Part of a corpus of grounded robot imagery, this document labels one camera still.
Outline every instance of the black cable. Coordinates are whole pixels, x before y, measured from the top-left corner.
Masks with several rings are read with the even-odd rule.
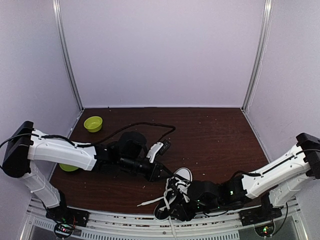
[[[153,127],[161,127],[161,128],[168,128],[168,129],[171,129],[167,132],[165,132],[158,140],[158,142],[161,141],[161,139],[163,139],[165,136],[173,133],[175,130],[176,130],[176,127],[173,126],[173,125],[167,125],[167,124],[162,124],[162,123],[152,123],[152,122],[145,122],[145,121],[141,121],[141,122],[136,122],[136,123],[132,123],[132,124],[129,124],[127,126],[124,126],[120,129],[118,129],[117,131],[111,133],[109,136],[106,136],[105,138],[97,141],[97,142],[94,142],[94,143],[90,143],[90,144],[80,144],[80,145],[77,145],[77,147],[79,148],[89,148],[89,147],[93,147],[95,145],[98,145],[98,144],[101,144],[107,140],[109,140],[110,138],[112,138],[114,135],[122,132],[123,130],[126,130],[128,128],[131,128],[131,127],[134,127],[134,126],[138,126],[138,125],[147,125],[147,126],[153,126]]]
[[[48,208],[45,206],[45,204],[44,204],[43,202],[42,202],[42,205],[43,205],[45,211],[46,211],[46,212],[48,213],[48,215],[50,216],[50,218],[56,223],[55,226],[54,226],[54,231],[53,231],[54,234],[55,234],[55,236],[58,237],[58,238],[60,238],[60,236],[58,236],[58,235],[56,234],[56,231],[55,231],[55,230],[56,230],[59,226],[62,226],[63,228],[72,231],[71,233],[69,233],[68,235],[66,235],[64,238],[70,237],[70,236],[72,235],[73,231],[76,229],[74,223],[73,223],[73,225],[71,225],[71,224],[66,223],[66,222],[57,221],[57,220],[51,215],[50,211],[48,211]]]
[[[261,176],[260,173],[250,173],[250,172],[245,172],[245,171],[239,170],[239,171],[236,171],[236,172],[232,175],[232,177],[230,178],[230,180],[233,179],[233,178],[234,178],[236,175],[238,175],[238,174],[247,175],[247,176],[249,176],[249,177],[260,177],[260,176]]]
[[[218,217],[218,216],[226,214],[227,212],[229,212],[229,210],[226,210],[225,212],[217,214],[217,215],[208,215],[205,212],[203,212],[203,214],[206,215],[207,217]]]
[[[288,217],[288,212],[289,212],[289,207],[288,207],[288,203],[287,202],[285,203],[285,206],[286,206],[286,212],[285,212],[285,217],[283,219],[283,222],[282,222],[281,226],[275,231],[275,233],[272,233],[272,236],[276,235],[281,230],[281,228],[284,226],[284,224],[286,222],[286,219]]]
[[[297,155],[299,155],[299,154],[302,154],[302,153],[304,153],[304,152],[308,152],[308,151],[320,152],[319,149],[305,149],[305,150],[302,150],[302,151],[298,151],[298,152],[296,153],[296,155],[290,156],[290,157],[286,158],[285,160],[283,160],[282,162],[279,162],[278,164],[276,164],[276,165],[274,165],[273,167],[269,168],[269,169],[268,169],[267,171],[265,171],[263,174],[266,174],[266,173],[270,172],[271,170],[279,167],[280,165],[284,164],[285,162],[293,159],[295,156],[297,156]]]
[[[34,134],[34,133],[22,133],[22,134],[18,134],[18,135],[9,137],[7,140],[3,141],[3,142],[0,144],[0,149],[2,148],[3,145],[5,145],[7,142],[11,141],[12,139],[20,138],[20,137],[23,137],[23,136],[36,136],[36,137],[39,137],[39,135]]]
[[[44,135],[44,136],[41,136],[41,138],[43,138],[43,139],[62,139],[62,140],[67,141],[72,146],[74,146],[74,147],[76,146],[74,144],[74,142],[72,142],[69,138],[67,138],[65,136],[61,136],[61,135]]]

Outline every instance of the enclosure wall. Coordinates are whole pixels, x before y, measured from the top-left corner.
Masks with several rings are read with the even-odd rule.
[[[320,138],[320,1],[275,0],[269,40],[248,117],[271,161],[302,132]],[[320,181],[298,195],[310,230],[319,239]]]
[[[67,78],[51,0],[0,1],[0,142],[26,120],[67,135],[79,113]],[[0,151],[0,163],[5,147]],[[46,177],[53,164],[38,164]],[[18,239],[31,194],[0,171],[1,239]]]

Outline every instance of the wire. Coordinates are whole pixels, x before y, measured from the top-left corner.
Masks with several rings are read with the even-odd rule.
[[[279,167],[280,165],[284,164],[285,162],[293,159],[295,156],[299,155],[299,154],[302,154],[302,153],[305,153],[305,152],[309,152],[309,151],[315,151],[315,152],[319,152],[320,153],[320,150],[319,149],[305,149],[305,150],[302,150],[302,151],[298,151],[295,155],[292,155],[288,158],[286,158],[285,160],[283,160],[282,162],[279,162],[278,164],[274,165],[273,167],[271,167],[270,169],[268,169],[267,171],[265,171],[263,174],[266,174],[268,172],[270,172],[271,170]]]
[[[64,227],[65,229],[68,229],[68,230],[72,231],[72,232],[70,232],[68,235],[66,235],[64,238],[66,239],[66,238],[70,237],[70,236],[72,235],[73,231],[76,229],[76,217],[73,216],[73,225],[71,225],[71,224],[69,224],[69,223],[66,223],[66,222],[57,221],[57,220],[51,215],[50,211],[48,211],[48,208],[46,207],[46,205],[45,205],[43,202],[42,202],[42,205],[43,205],[45,211],[46,211],[46,212],[48,213],[48,215],[50,216],[50,218],[56,223],[55,226],[54,226],[54,229],[53,229],[53,232],[54,232],[55,236],[58,237],[58,238],[61,238],[59,235],[57,235],[56,230],[59,230],[59,231],[60,231],[59,226],[62,226],[62,227]]]
[[[288,203],[287,202],[285,203],[285,206],[286,206],[286,212],[285,212],[285,217],[283,219],[283,222],[282,222],[281,226],[275,231],[275,233],[272,234],[272,236],[276,235],[281,230],[281,228],[284,226],[284,224],[286,222],[286,219],[288,217],[288,212],[289,212],[289,207],[288,207]]]
[[[97,141],[97,142],[94,142],[94,143],[90,143],[90,144],[80,144],[80,145],[77,145],[77,147],[79,148],[89,148],[89,147],[93,147],[95,145],[98,145],[98,144],[101,144],[107,140],[109,140],[110,138],[112,138],[114,135],[122,132],[123,130],[126,130],[128,128],[131,128],[131,127],[134,127],[134,126],[138,126],[138,125],[147,125],[147,126],[153,126],[153,127],[161,127],[161,128],[167,128],[167,129],[171,129],[167,132],[165,132],[158,140],[158,142],[161,141],[161,139],[163,139],[165,136],[173,133],[175,130],[176,130],[176,127],[173,126],[173,125],[167,125],[167,124],[162,124],[162,123],[152,123],[152,122],[145,122],[145,121],[140,121],[140,122],[136,122],[136,123],[132,123],[132,124],[129,124],[129,125],[126,125],[120,129],[118,129],[117,131],[111,133],[109,136],[106,136],[105,138]]]
[[[208,215],[205,212],[203,212],[203,214],[206,215],[207,217],[218,217],[218,216],[226,214],[227,212],[229,212],[229,210],[226,210],[225,212],[217,214],[217,215]]]
[[[16,138],[23,137],[23,136],[36,136],[36,137],[39,137],[39,135],[34,134],[34,133],[22,133],[22,134],[18,134],[18,135],[9,137],[7,140],[3,141],[3,142],[0,144],[0,149],[1,149],[2,146],[5,145],[7,142],[9,142],[9,141],[11,141],[11,140],[13,140],[13,139],[16,139]]]
[[[261,176],[260,173],[251,173],[251,172],[245,172],[245,171],[239,170],[239,171],[236,171],[236,172],[232,175],[232,177],[230,178],[230,180],[233,179],[233,178],[234,178],[236,175],[238,175],[238,174],[247,175],[247,176],[249,176],[249,177],[260,177],[260,176]]]

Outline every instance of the metal frame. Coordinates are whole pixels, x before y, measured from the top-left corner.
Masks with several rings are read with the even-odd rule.
[[[308,236],[301,219],[301,211],[297,201],[293,198],[288,201],[288,216],[295,220],[295,228],[299,239],[308,240]],[[208,240],[223,239],[219,236],[233,235],[233,238],[239,239],[237,235],[241,229],[252,228],[252,225],[242,226],[238,212],[230,211],[228,214],[218,217],[206,217],[199,215],[197,218],[188,222],[172,220],[175,231],[180,240]],[[153,215],[147,214],[124,214],[106,211],[89,210],[90,217],[86,227],[77,227],[74,237],[83,240],[104,240],[104,239],[139,239],[139,240],[174,240],[169,221],[158,221]],[[286,209],[282,209],[283,219]],[[37,198],[32,198],[27,209],[27,214],[22,227],[20,240],[29,240],[33,226],[53,230],[55,223],[45,217],[46,211]]]
[[[262,142],[262,140],[261,140],[261,138],[260,138],[259,133],[256,131],[256,129],[255,129],[255,127],[254,127],[254,125],[251,123],[251,121],[250,121],[250,119],[249,119],[248,115],[244,112],[244,110],[243,110],[243,109],[242,109],[242,113],[243,113],[243,115],[244,115],[244,117],[245,117],[246,121],[248,122],[248,124],[249,124],[249,126],[250,126],[250,128],[251,128],[252,132],[254,133],[255,138],[257,139],[257,141],[258,141],[258,143],[259,143],[259,145],[260,145],[260,147],[261,147],[261,149],[262,149],[262,151],[263,151],[263,153],[264,153],[264,155],[265,155],[265,157],[266,157],[267,161],[268,161],[269,163],[271,163],[271,162],[272,162],[272,159],[269,157],[269,155],[268,155],[268,153],[267,153],[267,148],[266,148],[265,144]]]
[[[84,109],[84,107],[81,102],[81,98],[80,98],[77,84],[75,81],[75,76],[74,76],[74,73],[73,73],[73,70],[71,67],[71,61],[70,61],[70,56],[68,53],[67,41],[66,41],[66,37],[65,37],[64,25],[63,25],[61,9],[60,9],[60,0],[52,0],[52,4],[53,4],[54,17],[55,17],[56,25],[57,25],[58,32],[59,32],[59,38],[60,38],[60,43],[61,43],[61,47],[62,47],[62,54],[63,54],[66,72],[67,72],[67,75],[68,75],[68,78],[70,81],[72,93],[73,93],[75,100],[76,100],[76,104],[77,104],[79,110],[82,111]]]
[[[244,113],[248,113],[248,107],[250,104],[250,100],[253,96],[255,85],[257,83],[259,73],[261,70],[261,61],[264,54],[264,51],[266,49],[267,45],[267,39],[269,35],[269,29],[270,29],[270,21],[271,21],[271,12],[272,12],[272,6],[273,6],[273,0],[265,0],[264,4],[264,13],[262,18],[262,25],[261,25],[261,32],[260,32],[260,38],[258,42],[258,48],[256,51],[256,56],[254,60],[254,65],[251,73],[251,78],[248,86],[248,90],[245,95],[245,99],[242,105],[242,111]]]

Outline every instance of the black mount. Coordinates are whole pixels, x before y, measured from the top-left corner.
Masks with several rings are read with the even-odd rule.
[[[46,210],[45,217],[48,219],[52,219],[55,222],[66,223],[69,225],[75,224],[79,227],[86,227],[89,218],[89,212],[67,207],[65,194],[60,190],[59,193],[59,206],[53,208],[46,208],[44,206]]]
[[[298,140],[297,146],[300,146],[302,150],[317,149],[320,151],[320,138],[309,135],[307,133],[300,133],[296,136]],[[320,152],[318,151],[305,151],[306,163],[309,163],[311,170],[306,175],[308,177],[315,177],[320,179]]]
[[[274,206],[270,203],[269,193],[266,193],[261,198],[261,206],[239,212],[242,226],[259,224],[280,218],[282,216],[281,209],[282,207],[274,208]]]

